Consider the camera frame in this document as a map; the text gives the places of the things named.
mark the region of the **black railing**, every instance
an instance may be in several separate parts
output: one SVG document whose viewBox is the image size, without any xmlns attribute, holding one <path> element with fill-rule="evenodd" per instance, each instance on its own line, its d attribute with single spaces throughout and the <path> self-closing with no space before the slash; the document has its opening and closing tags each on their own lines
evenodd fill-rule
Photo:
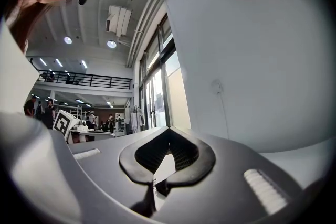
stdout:
<svg viewBox="0 0 336 224">
<path fill-rule="evenodd" d="M 39 70 L 37 81 L 64 83 L 72 85 L 104 87 L 114 89 L 131 89 L 131 80 L 128 78 L 108 77 L 83 73 L 65 73 L 61 71 Z"/>
</svg>

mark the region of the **ceiling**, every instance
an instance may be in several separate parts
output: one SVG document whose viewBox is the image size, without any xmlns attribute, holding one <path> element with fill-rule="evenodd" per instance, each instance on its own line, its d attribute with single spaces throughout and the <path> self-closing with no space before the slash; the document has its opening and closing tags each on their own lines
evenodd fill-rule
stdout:
<svg viewBox="0 0 336 224">
<path fill-rule="evenodd" d="M 87 0 L 83 6 L 78 5 L 77 1 L 66 5 L 57 4 L 35 25 L 29 38 L 27 56 L 38 59 L 52 59 L 56 56 L 64 62 L 73 61 L 72 66 L 78 69 L 80 61 L 88 61 L 89 58 L 124 63 L 130 48 L 120 43 L 114 49 L 107 46 L 107 41 L 117 41 L 115 33 L 105 31 L 109 6 L 122 6 L 132 10 L 127 34 L 122 37 L 131 43 L 146 2 L 147 0 Z M 64 42 L 66 36 L 72 38 L 71 45 Z"/>
<path fill-rule="evenodd" d="M 42 89 L 32 89 L 32 94 L 37 95 L 40 97 L 39 100 L 42 102 L 45 99 L 50 97 L 49 90 L 42 90 Z M 107 102 L 111 102 L 111 104 L 115 107 L 125 107 L 126 103 L 128 102 L 129 98 L 127 97 L 106 97 L 100 95 L 90 95 L 90 94 L 75 94 L 75 93 L 68 93 L 68 92 L 56 92 L 55 99 L 57 100 L 55 103 L 59 104 L 60 102 L 68 103 L 69 105 L 78 105 L 79 103 L 76 102 L 76 99 L 83 101 L 84 103 L 90 104 L 94 107 L 104 107 L 109 108 Z"/>
</svg>

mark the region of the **round ceiling light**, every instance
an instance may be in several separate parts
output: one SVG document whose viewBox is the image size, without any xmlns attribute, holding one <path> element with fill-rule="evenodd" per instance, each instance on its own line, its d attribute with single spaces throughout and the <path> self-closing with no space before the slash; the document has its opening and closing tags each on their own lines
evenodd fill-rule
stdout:
<svg viewBox="0 0 336 224">
<path fill-rule="evenodd" d="M 64 38 L 64 42 L 65 42 L 66 44 L 71 44 L 71 43 L 72 43 L 72 39 L 71 39 L 70 37 L 65 37 L 65 38 Z"/>
<path fill-rule="evenodd" d="M 113 40 L 110 40 L 107 42 L 107 46 L 113 49 L 117 46 L 117 44 Z"/>
</svg>

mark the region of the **hair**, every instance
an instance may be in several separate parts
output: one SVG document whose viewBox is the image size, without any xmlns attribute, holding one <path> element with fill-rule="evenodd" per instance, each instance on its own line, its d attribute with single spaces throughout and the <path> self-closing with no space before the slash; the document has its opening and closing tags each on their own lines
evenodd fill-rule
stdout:
<svg viewBox="0 0 336 224">
<path fill-rule="evenodd" d="M 4 16 L 8 19 L 19 0 L 9 0 L 5 8 Z M 52 4 L 36 2 L 31 6 L 22 8 L 17 19 L 11 26 L 11 33 L 22 52 L 25 51 L 26 40 L 28 39 L 36 21 L 52 8 Z"/>
</svg>

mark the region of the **air conditioner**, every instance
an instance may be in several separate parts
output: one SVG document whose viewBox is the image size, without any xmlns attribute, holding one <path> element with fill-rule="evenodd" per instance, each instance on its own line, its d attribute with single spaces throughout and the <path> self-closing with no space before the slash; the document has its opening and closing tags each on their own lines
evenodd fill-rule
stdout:
<svg viewBox="0 0 336 224">
<path fill-rule="evenodd" d="M 109 16 L 106 20 L 106 32 L 114 32 L 117 37 L 126 35 L 131 15 L 131 10 L 118 6 L 110 6 Z"/>
</svg>

